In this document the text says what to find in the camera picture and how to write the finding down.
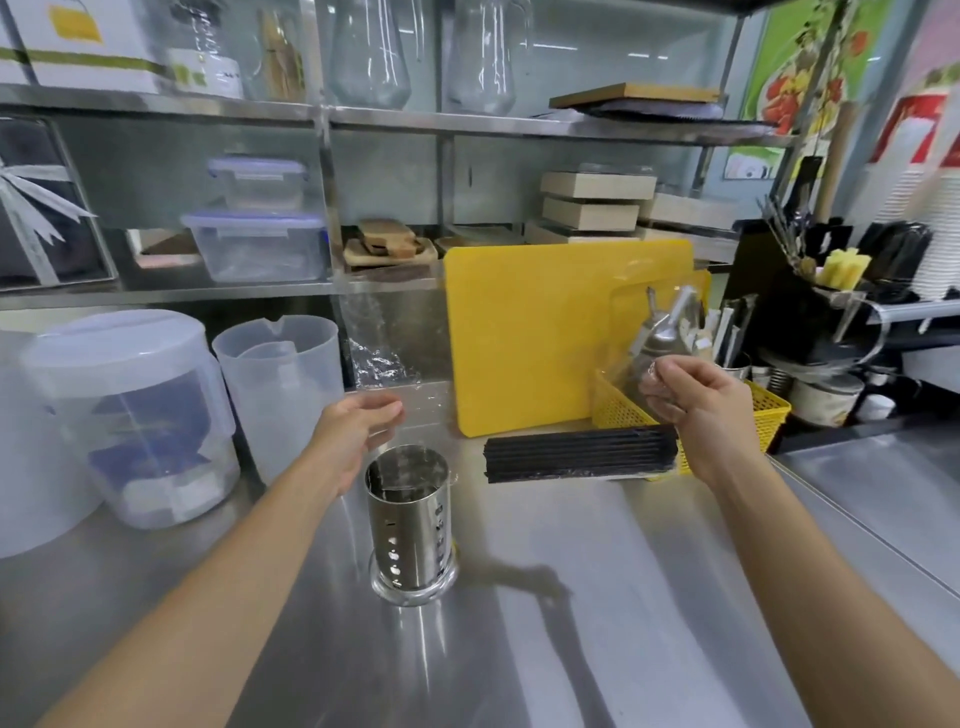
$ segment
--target hand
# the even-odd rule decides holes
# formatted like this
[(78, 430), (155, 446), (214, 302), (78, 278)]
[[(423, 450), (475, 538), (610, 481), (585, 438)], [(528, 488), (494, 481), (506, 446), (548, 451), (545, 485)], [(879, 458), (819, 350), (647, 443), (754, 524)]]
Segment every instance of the hand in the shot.
[(329, 404), (317, 422), (301, 459), (330, 473), (341, 496), (360, 472), (364, 452), (394, 437), (403, 422), (403, 402), (395, 394), (373, 390)]
[[(762, 456), (746, 384), (694, 356), (664, 356), (655, 369), (657, 377), (645, 376), (640, 391), (651, 409), (676, 426), (690, 469), (710, 488), (745, 458)], [(675, 403), (663, 397), (664, 387)]]

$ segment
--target person's left hand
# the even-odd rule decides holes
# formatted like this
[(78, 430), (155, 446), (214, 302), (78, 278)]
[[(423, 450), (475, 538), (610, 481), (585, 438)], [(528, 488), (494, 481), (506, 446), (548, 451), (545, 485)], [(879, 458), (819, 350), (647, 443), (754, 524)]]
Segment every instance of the person's left hand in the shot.
[(403, 402), (391, 392), (371, 390), (348, 395), (324, 408), (300, 457), (330, 473), (336, 495), (341, 496), (360, 472), (364, 452), (393, 438), (403, 415)]

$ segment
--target metal straw holder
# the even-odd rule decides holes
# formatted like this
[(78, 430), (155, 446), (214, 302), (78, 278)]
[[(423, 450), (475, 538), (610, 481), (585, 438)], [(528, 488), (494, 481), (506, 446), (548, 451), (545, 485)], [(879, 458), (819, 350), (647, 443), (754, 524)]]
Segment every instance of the metal straw holder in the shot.
[(419, 445), (388, 449), (364, 476), (370, 504), (371, 585), (387, 601), (417, 606), (457, 577), (450, 533), (450, 470)]

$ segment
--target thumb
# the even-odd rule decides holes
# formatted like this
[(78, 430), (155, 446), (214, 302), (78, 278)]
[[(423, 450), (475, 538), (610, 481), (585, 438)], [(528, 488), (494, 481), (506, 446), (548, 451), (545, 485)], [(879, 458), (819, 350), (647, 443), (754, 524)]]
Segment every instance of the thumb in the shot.
[(364, 425), (366, 425), (368, 429), (375, 429), (383, 425), (389, 425), (393, 420), (402, 415), (403, 402), (397, 400), (384, 407), (359, 411), (363, 412)]
[(696, 407), (704, 393), (708, 391), (707, 387), (684, 371), (684, 368), (672, 359), (658, 359), (656, 366), (660, 381), (673, 393), (677, 404), (686, 411)]

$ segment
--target yellow plastic basket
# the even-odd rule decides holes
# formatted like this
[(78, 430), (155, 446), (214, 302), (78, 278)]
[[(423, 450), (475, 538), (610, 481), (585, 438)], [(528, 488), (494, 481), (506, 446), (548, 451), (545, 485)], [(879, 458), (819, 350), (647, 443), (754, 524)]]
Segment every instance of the yellow plastic basket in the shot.
[[(772, 395), (762, 387), (748, 381), (754, 395), (754, 420), (756, 434), (760, 439), (760, 448), (766, 452), (773, 442), (777, 430), (790, 413), (790, 402)], [(594, 375), (593, 426), (601, 429), (612, 427), (637, 427), (655, 425), (650, 415), (631, 402), (623, 392), (611, 384), (602, 372)], [(689, 473), (683, 446), (680, 447), (680, 472)]]

